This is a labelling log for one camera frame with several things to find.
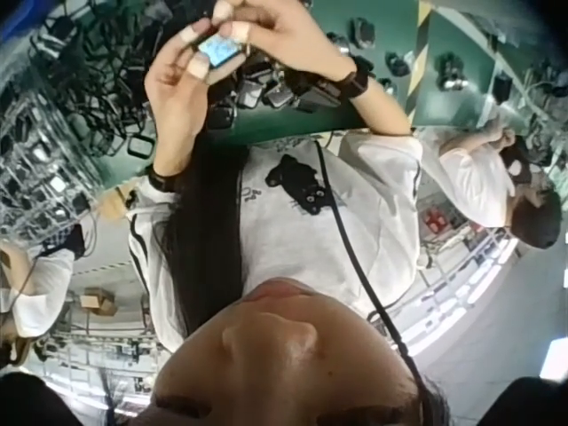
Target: white t-shirt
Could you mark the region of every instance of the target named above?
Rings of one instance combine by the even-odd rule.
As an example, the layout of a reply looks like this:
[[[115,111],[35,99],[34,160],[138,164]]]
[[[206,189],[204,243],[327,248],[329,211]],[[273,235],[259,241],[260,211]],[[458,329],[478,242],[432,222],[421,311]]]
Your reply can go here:
[[[291,138],[271,148],[252,147],[242,172],[241,246],[244,295],[274,277],[301,281],[350,306],[361,316],[374,311],[343,245],[330,208],[312,216],[297,206],[281,186],[265,179],[284,154],[317,170],[314,142]],[[411,137],[351,134],[338,158],[324,150],[327,173],[342,220],[359,263],[384,305],[397,302],[410,288],[420,252],[416,188],[422,146]],[[179,333],[170,273],[153,238],[156,223],[170,213],[174,195],[138,187],[129,212],[130,253],[150,295],[150,312],[160,342],[175,351]]]
[[[29,258],[34,259],[40,251],[41,247],[31,248]],[[74,261],[75,254],[66,248],[38,257],[30,276],[37,290],[33,296],[0,289],[0,312],[7,312],[15,300],[12,314],[20,337],[43,335],[55,323],[65,303]]]
[[[452,204],[469,220],[486,228],[502,227],[507,200],[515,185],[499,153],[483,145],[471,153],[457,148],[442,156],[432,141],[424,144],[422,166]]]

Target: black watch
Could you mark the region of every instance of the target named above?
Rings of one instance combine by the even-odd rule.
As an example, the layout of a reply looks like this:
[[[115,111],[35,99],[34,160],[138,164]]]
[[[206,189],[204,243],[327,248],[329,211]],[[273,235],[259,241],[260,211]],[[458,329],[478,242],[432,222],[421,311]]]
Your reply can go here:
[[[334,83],[341,92],[342,98],[353,99],[367,91],[370,70],[367,62],[361,58],[352,58],[357,71],[349,73],[342,81]]]
[[[161,193],[176,192],[176,178],[177,176],[160,176],[154,171],[154,167],[151,167],[148,172],[148,182],[150,182],[152,188],[157,189]]]

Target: lips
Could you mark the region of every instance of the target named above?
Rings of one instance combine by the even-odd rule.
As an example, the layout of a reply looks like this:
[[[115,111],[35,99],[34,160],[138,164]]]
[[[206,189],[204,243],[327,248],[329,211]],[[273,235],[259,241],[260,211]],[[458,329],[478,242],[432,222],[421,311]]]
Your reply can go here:
[[[244,296],[242,302],[256,302],[265,298],[283,299],[293,296],[311,296],[309,291],[301,284],[295,284],[291,280],[275,279],[264,282],[253,291]]]

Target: worker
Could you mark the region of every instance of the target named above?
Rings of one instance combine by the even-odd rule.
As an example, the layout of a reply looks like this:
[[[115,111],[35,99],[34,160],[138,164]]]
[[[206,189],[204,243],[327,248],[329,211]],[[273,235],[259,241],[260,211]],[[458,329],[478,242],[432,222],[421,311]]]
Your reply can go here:
[[[11,358],[6,352],[17,338],[39,337],[55,323],[65,303],[73,263],[84,250],[79,224],[28,250],[0,241],[0,359]]]
[[[349,135],[341,158],[310,140],[213,144],[208,84],[244,58],[209,71],[189,46],[211,25],[333,82],[370,131]],[[218,2],[211,21],[164,45],[145,83],[157,147],[129,244],[157,338],[175,353],[134,424],[209,414],[211,424],[420,424],[426,400],[434,424],[448,424],[444,399],[366,321],[375,306],[354,267],[356,257],[383,305],[416,275],[422,146],[397,101],[297,0]]]
[[[499,118],[441,146],[422,142],[424,172],[469,220],[486,228],[505,227],[537,249],[556,242],[562,221],[560,197],[552,188],[531,185],[530,177],[521,173],[527,164],[501,157],[501,151],[515,145],[516,136]]]

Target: black cable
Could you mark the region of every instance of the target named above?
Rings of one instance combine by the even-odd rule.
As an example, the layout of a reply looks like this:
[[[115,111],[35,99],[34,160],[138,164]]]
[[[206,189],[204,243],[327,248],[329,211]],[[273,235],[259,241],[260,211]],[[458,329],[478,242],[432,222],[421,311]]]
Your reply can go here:
[[[363,271],[363,268],[361,268],[361,265],[359,264],[359,260],[357,259],[355,251],[353,250],[351,242],[349,241],[349,236],[347,235],[347,231],[345,231],[343,220],[341,219],[341,215],[339,214],[339,208],[337,208],[337,203],[335,202],[333,191],[331,189],[331,184],[329,183],[329,176],[327,175],[327,168],[323,156],[323,150],[321,149],[321,146],[318,142],[315,142],[315,145],[318,149],[319,164],[321,166],[321,176],[323,177],[324,185],[326,186],[327,196],[329,197],[331,210],[334,213],[335,222],[337,223],[337,229],[341,234],[341,238],[343,240],[343,245],[345,246],[345,250],[347,251],[347,255],[351,260],[355,272],[359,276],[359,280],[361,281],[361,284],[365,289],[367,296],[369,297],[369,299],[371,299],[371,302],[373,303],[377,313],[381,317],[384,326],[386,326],[387,330],[389,331],[390,337],[392,337],[392,340],[398,346],[398,352],[400,353],[400,356],[406,362],[408,369],[411,371],[412,376],[416,381],[416,385],[418,386],[418,390],[420,392],[422,400],[422,418],[423,418],[422,426],[432,426],[433,425],[432,406],[430,404],[428,388],[426,387],[426,384],[424,383],[424,380],[422,379],[422,376],[418,371],[418,367],[414,363],[414,360],[408,354],[408,348],[406,347],[405,343],[402,341],[402,336],[400,335],[394,323],[392,322],[391,317],[384,309],[383,304],[381,304],[381,301],[379,300],[375,291],[373,290],[371,283],[368,281],[367,276]]]
[[[327,143],[325,144],[324,148],[326,148],[326,149],[329,148],[329,146],[331,145],[331,141],[332,141],[332,139],[334,138],[334,133],[335,133],[335,131],[332,131],[332,132],[329,134],[329,139],[327,140]]]
[[[38,259],[39,259],[39,256],[36,256],[35,259],[34,259],[34,262],[32,263],[32,266],[29,268],[28,275],[24,279],[24,283],[21,286],[20,292],[16,295],[16,297],[14,297],[14,300],[12,300],[12,303],[10,304],[10,308],[8,309],[7,313],[12,312],[12,310],[14,309],[14,305],[18,301],[18,297],[20,297],[22,292],[26,289],[26,285],[29,283],[29,279],[32,276],[34,269],[36,268]],[[4,323],[8,320],[8,316],[6,315],[3,318],[1,318],[0,320],[2,320],[2,322],[0,322],[0,327],[2,327],[4,325]]]

